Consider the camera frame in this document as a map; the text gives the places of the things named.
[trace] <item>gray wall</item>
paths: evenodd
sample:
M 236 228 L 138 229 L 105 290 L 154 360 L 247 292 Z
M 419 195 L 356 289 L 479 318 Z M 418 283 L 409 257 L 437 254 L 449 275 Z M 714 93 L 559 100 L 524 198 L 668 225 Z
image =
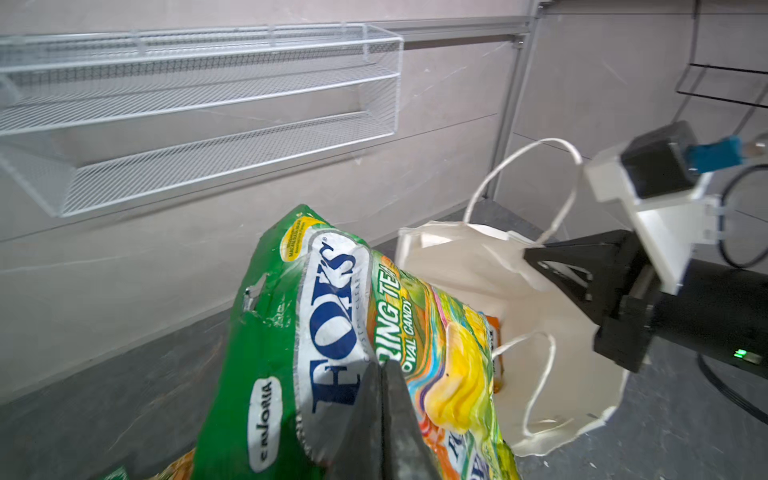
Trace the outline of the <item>gray wall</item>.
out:
M 675 84 L 682 75 L 692 39 L 691 0 L 561 0 L 539 22 L 528 82 L 508 152 L 533 140 L 561 137 L 585 157 L 669 123 L 684 97 Z M 696 62 L 768 70 L 768 2 L 703 0 Z M 684 88 L 690 88 L 692 71 Z M 710 71 L 698 92 L 754 101 L 768 78 Z M 732 134 L 748 107 L 692 98 L 682 119 L 699 141 Z M 758 109 L 740 136 L 768 131 L 768 111 Z M 719 193 L 739 169 L 716 175 Z M 497 201 L 526 220 L 547 227 L 575 180 L 570 156 L 541 146 L 502 174 Z M 768 174 L 756 176 L 738 195 L 745 213 L 729 215 L 729 245 L 738 260 L 764 248 L 768 238 Z M 598 204 L 583 181 L 576 204 L 557 233 L 582 237 L 629 221 L 619 205 Z M 711 246 L 698 248 L 718 260 Z M 768 266 L 760 267 L 768 271 Z
M 523 15 L 527 8 L 528 0 L 11 0 L 0 5 L 0 31 Z M 395 137 L 267 182 L 59 226 L 0 174 L 0 398 L 221 310 L 261 233 L 299 203 L 375 240 L 466 201 L 488 171 L 514 58 L 509 42 L 406 51 Z

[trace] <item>white mounting bracket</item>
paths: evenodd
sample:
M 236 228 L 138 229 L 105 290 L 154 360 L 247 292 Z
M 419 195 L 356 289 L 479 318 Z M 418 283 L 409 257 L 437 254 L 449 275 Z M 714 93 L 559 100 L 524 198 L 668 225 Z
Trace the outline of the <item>white mounting bracket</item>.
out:
M 706 195 L 711 173 L 699 177 L 694 188 L 640 199 L 621 164 L 629 142 L 600 152 L 584 166 L 599 202 L 619 200 L 637 231 L 650 262 L 661 279 L 661 291 L 677 293 L 695 243 L 718 241 L 720 199 Z

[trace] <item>candy bag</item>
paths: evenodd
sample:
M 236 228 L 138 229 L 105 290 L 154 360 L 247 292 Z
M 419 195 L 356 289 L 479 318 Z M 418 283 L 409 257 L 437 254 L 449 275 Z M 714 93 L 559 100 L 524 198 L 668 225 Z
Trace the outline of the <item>candy bag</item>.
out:
M 488 320 L 300 205 L 235 300 L 193 480 L 322 478 L 369 362 L 400 363 L 443 478 L 516 479 L 492 400 Z

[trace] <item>yellow label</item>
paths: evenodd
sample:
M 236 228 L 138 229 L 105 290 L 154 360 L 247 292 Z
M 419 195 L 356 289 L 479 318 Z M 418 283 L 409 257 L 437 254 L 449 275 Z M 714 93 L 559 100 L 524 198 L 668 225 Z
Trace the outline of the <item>yellow label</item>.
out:
M 312 225 L 325 223 L 312 217 L 301 217 L 293 222 L 280 242 L 280 256 L 283 262 L 293 262 L 301 254 L 301 246 L 304 243 L 304 234 Z

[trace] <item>black metal bracket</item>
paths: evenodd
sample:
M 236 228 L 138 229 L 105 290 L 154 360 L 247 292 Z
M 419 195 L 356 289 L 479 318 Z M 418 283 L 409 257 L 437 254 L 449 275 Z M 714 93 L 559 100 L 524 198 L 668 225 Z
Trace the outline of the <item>black metal bracket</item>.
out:
M 635 232 L 614 230 L 523 255 L 599 325 L 596 353 L 637 372 L 653 337 L 659 280 Z

